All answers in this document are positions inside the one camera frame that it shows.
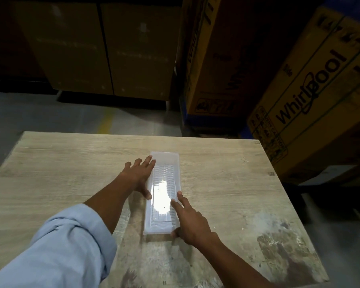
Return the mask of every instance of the concrete floor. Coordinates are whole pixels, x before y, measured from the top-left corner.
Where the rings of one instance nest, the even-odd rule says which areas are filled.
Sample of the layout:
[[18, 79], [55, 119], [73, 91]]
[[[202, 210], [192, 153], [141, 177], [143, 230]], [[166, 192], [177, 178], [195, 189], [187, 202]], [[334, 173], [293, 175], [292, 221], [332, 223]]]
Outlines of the concrete floor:
[[[23, 131], [182, 136], [179, 112], [68, 104], [55, 95], [0, 93], [0, 165]], [[335, 287], [360, 287], [360, 212], [309, 194], [292, 202]]]

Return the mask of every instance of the clear plastic tray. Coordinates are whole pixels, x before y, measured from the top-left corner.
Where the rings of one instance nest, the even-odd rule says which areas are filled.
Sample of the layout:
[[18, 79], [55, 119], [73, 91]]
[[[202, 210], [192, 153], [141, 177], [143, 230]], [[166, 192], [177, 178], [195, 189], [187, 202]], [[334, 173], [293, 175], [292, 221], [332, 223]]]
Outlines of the clear plastic tray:
[[171, 199], [177, 198], [180, 185], [180, 161], [176, 152], [151, 152], [156, 164], [147, 181], [152, 199], [145, 208], [144, 235], [171, 233], [179, 227]]

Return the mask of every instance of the scratched table surface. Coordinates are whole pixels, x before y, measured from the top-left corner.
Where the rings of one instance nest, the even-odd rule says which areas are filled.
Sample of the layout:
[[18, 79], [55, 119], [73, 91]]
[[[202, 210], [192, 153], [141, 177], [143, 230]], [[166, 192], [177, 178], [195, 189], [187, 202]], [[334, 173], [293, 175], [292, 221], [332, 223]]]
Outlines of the scratched table surface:
[[[214, 232], [270, 281], [329, 281], [258, 140], [25, 132], [0, 167], [0, 269], [42, 223], [108, 184], [125, 162], [178, 152], [181, 186]], [[144, 236], [145, 202], [133, 193], [113, 236], [118, 250], [101, 287], [221, 287], [201, 253], [168, 235]]]

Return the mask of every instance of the shirt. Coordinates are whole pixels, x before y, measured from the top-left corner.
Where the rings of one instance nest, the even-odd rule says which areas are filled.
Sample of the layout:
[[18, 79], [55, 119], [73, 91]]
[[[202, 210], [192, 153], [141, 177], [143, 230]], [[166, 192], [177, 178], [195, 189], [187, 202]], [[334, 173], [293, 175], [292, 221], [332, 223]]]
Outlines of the shirt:
[[98, 287], [116, 249], [101, 217], [78, 204], [43, 224], [29, 248], [0, 270], [0, 287]]

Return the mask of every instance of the left hand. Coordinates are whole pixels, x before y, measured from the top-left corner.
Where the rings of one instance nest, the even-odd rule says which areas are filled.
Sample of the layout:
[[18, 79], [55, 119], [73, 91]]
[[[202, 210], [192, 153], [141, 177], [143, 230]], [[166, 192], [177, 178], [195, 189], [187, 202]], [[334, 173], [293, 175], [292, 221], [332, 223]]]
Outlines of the left hand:
[[147, 200], [152, 199], [152, 195], [145, 185], [156, 163], [155, 159], [152, 161], [151, 159], [152, 156], [149, 155], [144, 161], [142, 159], [135, 160], [133, 165], [131, 162], [126, 162], [124, 169], [112, 183], [119, 184], [121, 182], [128, 185], [129, 194], [137, 191]]

